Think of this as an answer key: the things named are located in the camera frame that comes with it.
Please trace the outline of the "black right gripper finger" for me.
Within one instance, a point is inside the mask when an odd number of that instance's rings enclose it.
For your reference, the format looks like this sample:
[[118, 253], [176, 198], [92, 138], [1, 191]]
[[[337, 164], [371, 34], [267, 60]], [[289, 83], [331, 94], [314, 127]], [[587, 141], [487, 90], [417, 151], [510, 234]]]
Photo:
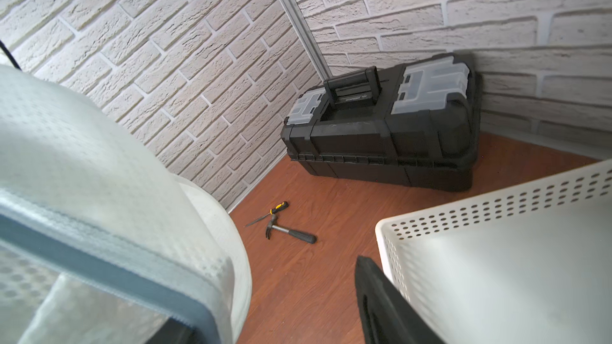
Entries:
[[355, 290], [366, 343], [441, 343], [373, 259], [359, 256]]

